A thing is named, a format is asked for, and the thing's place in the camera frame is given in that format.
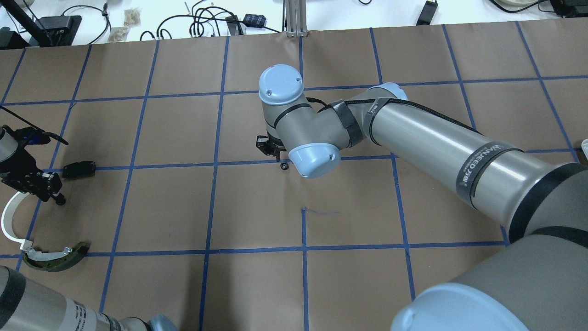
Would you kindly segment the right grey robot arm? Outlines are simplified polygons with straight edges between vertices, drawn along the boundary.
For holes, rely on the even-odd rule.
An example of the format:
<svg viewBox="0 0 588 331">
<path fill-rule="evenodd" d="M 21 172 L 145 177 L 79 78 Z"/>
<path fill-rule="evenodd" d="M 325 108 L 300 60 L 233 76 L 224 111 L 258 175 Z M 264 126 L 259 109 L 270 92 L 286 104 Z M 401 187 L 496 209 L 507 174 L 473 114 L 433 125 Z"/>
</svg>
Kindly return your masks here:
<svg viewBox="0 0 588 331">
<path fill-rule="evenodd" d="M 496 221 L 508 245 L 400 310 L 393 331 L 585 331 L 588 308 L 586 164 L 553 165 L 409 101 L 392 82 L 315 111 L 298 69 L 260 74 L 266 155 L 288 153 L 317 178 L 340 152 L 369 140 Z"/>
</svg>

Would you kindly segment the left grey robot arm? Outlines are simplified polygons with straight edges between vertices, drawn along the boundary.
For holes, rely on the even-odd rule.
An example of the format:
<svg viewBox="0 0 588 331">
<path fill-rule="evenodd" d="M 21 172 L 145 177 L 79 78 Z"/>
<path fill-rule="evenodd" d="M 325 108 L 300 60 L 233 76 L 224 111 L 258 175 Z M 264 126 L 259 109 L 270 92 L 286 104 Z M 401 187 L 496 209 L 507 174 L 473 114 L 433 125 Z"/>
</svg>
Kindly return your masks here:
<svg viewBox="0 0 588 331">
<path fill-rule="evenodd" d="M 16 190 L 1 214 L 4 236 L 20 245 L 23 259 L 34 268 L 48 272 L 65 270 L 79 262 L 88 245 L 65 247 L 61 252 L 44 253 L 35 250 L 32 241 L 19 238 L 13 232 L 12 220 L 16 209 L 29 196 L 46 202 L 65 204 L 62 183 L 56 172 L 43 172 L 26 151 L 32 144 L 63 141 L 57 134 L 30 125 L 19 130 L 1 128 L 1 180 Z M 28 279 L 22 273 L 1 267 L 1 329 L 3 331 L 175 331 L 176 326 L 166 316 L 158 314 L 149 321 L 140 318 L 117 319 L 101 314 L 68 296 Z"/>
</svg>

